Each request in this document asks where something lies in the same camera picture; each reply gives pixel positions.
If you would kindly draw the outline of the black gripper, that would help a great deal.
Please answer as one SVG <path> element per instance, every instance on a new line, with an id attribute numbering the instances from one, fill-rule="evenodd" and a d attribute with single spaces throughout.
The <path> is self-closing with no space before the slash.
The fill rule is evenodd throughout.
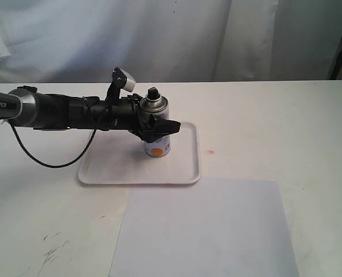
<path id="1" fill-rule="evenodd" d="M 137 93 L 119 99 L 107 107 L 101 117 L 101 130 L 127 130 L 147 143 L 178 133 L 181 123 L 150 115 L 148 121 L 141 113 L 140 103 L 143 97 Z"/>

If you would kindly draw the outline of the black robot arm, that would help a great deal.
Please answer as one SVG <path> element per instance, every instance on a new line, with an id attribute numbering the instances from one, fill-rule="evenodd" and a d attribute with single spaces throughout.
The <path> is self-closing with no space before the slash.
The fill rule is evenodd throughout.
<path id="1" fill-rule="evenodd" d="M 104 100 L 42 94 L 24 85 L 8 94 L 0 92 L 0 117 L 16 127 L 35 130 L 127 130 L 147 143 L 180 131 L 180 122 L 146 114 L 141 100 L 136 93 L 120 97 L 113 91 Z"/>

